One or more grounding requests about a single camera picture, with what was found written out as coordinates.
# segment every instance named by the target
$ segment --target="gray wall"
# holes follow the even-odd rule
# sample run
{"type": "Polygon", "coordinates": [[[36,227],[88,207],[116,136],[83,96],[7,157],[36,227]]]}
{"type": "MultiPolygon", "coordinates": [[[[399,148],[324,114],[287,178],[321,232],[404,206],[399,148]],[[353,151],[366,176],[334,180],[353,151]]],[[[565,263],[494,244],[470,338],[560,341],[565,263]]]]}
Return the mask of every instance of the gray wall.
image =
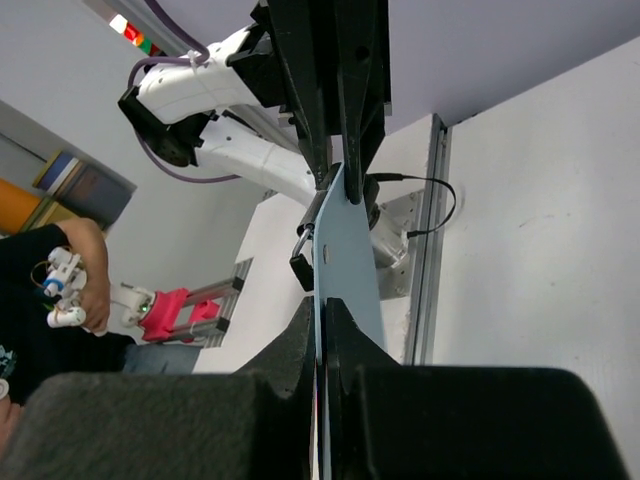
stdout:
{"type": "MultiPolygon", "coordinates": [[[[117,0],[140,4],[143,0],[117,0]]],[[[251,22],[256,0],[162,0],[201,41],[251,22]]],[[[455,123],[640,35],[633,0],[389,0],[394,116],[455,123]]]]}

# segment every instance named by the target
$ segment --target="person's hand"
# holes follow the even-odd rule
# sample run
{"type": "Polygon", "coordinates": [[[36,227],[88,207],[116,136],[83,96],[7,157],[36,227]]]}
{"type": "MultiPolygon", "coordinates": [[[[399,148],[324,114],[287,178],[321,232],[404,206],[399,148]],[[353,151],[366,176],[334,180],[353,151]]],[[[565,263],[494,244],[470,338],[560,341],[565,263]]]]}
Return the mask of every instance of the person's hand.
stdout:
{"type": "Polygon", "coordinates": [[[111,284],[108,280],[89,280],[80,292],[80,306],[87,314],[82,325],[94,333],[107,329],[111,310],[111,284]]]}
{"type": "Polygon", "coordinates": [[[22,416],[22,407],[17,403],[11,403],[9,396],[0,400],[0,455],[9,443],[11,434],[16,429],[22,416]]]}

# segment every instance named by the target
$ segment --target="white robot link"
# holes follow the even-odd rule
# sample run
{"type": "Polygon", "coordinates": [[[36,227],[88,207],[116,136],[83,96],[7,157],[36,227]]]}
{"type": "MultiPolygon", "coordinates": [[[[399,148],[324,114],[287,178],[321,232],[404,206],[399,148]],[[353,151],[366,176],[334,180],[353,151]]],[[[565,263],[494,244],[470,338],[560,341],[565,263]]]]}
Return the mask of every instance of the white robot link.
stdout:
{"type": "MultiPolygon", "coordinates": [[[[77,253],[58,247],[49,254],[48,261],[44,294],[51,298],[59,296],[60,299],[47,316],[47,323],[52,328],[82,326],[86,313],[80,306],[80,294],[87,283],[82,258],[77,253]]],[[[122,323],[127,327],[136,326],[144,319],[155,301],[155,295],[140,287],[125,284],[111,286],[111,303],[125,308],[122,323]]]]}
{"type": "MultiPolygon", "coordinates": [[[[226,115],[232,106],[261,106],[229,66],[233,55],[244,48],[249,33],[244,28],[223,42],[210,45],[210,57],[200,65],[156,65],[125,93],[119,106],[140,138],[163,160],[182,167],[191,164],[218,171],[222,168],[309,207],[316,194],[316,180],[304,157],[260,138],[226,115]],[[217,114],[210,119],[205,116],[201,131],[177,136],[197,114],[211,111],[217,114]],[[167,138],[170,126],[180,127],[176,137],[167,138]],[[185,138],[193,149],[188,155],[176,155],[179,149],[175,146],[189,143],[183,141],[185,138]]],[[[408,240],[386,212],[380,209],[376,213],[379,216],[371,229],[376,265],[392,267],[407,254],[408,240]]]]}

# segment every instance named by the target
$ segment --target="black cable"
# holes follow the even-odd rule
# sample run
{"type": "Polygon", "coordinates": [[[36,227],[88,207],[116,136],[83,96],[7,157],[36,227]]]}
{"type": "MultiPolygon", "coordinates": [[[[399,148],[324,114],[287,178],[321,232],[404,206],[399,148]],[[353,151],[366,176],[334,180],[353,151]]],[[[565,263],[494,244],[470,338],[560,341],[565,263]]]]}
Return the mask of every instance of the black cable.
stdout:
{"type": "Polygon", "coordinates": [[[444,217],[444,220],[442,220],[440,224],[436,225],[430,230],[413,230],[411,232],[407,232],[407,238],[414,238],[414,237],[417,237],[418,235],[428,235],[437,230],[440,230],[442,227],[444,227],[447,224],[449,220],[451,220],[451,217],[453,217],[453,214],[456,211],[456,206],[458,205],[458,197],[456,195],[456,191],[451,186],[450,183],[445,182],[444,180],[440,180],[438,178],[415,177],[413,175],[403,175],[402,173],[372,173],[370,176],[374,180],[376,180],[378,183],[401,182],[403,180],[424,180],[426,182],[433,182],[433,183],[437,183],[438,185],[442,185],[451,193],[451,196],[453,197],[453,205],[451,206],[449,213],[447,213],[447,216],[444,217]]]}

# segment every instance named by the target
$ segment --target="metal cylinder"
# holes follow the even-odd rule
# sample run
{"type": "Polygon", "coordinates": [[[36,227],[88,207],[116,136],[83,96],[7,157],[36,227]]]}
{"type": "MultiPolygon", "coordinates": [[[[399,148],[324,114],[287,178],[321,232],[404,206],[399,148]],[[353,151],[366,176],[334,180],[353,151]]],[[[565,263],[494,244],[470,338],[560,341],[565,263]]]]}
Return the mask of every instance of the metal cylinder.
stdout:
{"type": "Polygon", "coordinates": [[[402,227],[384,210],[370,232],[376,268],[393,267],[407,255],[408,240],[402,227]]]}

